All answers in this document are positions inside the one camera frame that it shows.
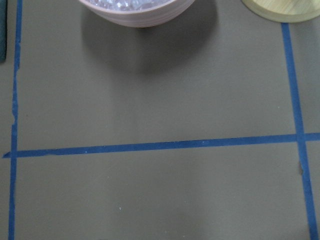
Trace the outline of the grey folded cloth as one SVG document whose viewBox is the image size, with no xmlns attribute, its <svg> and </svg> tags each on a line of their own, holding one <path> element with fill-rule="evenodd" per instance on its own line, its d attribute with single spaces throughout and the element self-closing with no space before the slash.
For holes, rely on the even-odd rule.
<svg viewBox="0 0 320 240">
<path fill-rule="evenodd" d="M 7 57 L 7 9 L 8 1 L 0 0 L 0 62 Z"/>
</svg>

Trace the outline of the pink bowl with ice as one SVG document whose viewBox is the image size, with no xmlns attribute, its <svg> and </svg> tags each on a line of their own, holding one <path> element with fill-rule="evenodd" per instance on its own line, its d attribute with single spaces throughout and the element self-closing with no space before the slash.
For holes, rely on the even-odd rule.
<svg viewBox="0 0 320 240">
<path fill-rule="evenodd" d="M 87 0 L 80 3 L 96 15 L 114 24 L 132 28 L 148 28 L 164 24 L 186 11 L 193 0 L 170 0 L 161 5 L 139 10 L 114 10 L 96 6 Z"/>
</svg>

